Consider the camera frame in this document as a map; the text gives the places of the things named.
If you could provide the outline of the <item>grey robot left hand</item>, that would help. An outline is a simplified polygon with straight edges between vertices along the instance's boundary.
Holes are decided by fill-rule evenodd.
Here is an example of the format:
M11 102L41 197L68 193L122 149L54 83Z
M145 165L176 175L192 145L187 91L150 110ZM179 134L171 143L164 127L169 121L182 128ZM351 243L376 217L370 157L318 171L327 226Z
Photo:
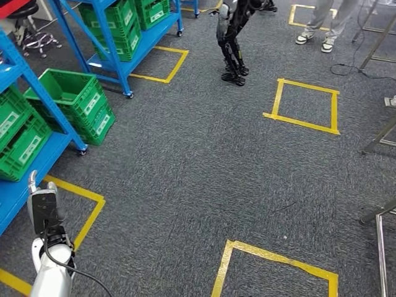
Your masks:
M60 222L57 211L57 187L54 182L48 182L47 188L41 189L36 185L38 171L32 171L28 178L28 212L35 233L45 229L45 223L50 226Z

